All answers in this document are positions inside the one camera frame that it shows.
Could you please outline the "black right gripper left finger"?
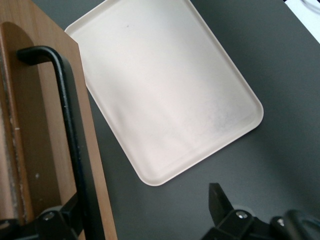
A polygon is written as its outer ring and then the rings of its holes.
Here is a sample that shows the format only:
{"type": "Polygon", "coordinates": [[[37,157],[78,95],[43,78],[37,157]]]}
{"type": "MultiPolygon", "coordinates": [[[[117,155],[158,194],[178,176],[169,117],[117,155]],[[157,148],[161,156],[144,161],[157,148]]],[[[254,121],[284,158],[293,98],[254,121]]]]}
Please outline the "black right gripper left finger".
{"type": "Polygon", "coordinates": [[[36,219],[39,240],[78,240],[83,229],[77,194],[66,204],[49,208],[36,219]]]}

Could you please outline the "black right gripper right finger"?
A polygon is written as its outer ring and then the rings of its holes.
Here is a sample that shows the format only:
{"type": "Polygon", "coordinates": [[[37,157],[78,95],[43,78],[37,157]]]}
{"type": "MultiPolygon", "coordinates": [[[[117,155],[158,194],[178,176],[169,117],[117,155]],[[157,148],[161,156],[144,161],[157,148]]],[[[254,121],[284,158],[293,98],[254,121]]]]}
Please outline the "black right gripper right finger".
{"type": "Polygon", "coordinates": [[[235,209],[218,183],[210,183],[208,207],[214,227],[208,232],[210,240],[244,240],[252,230],[254,217],[235,209]]]}

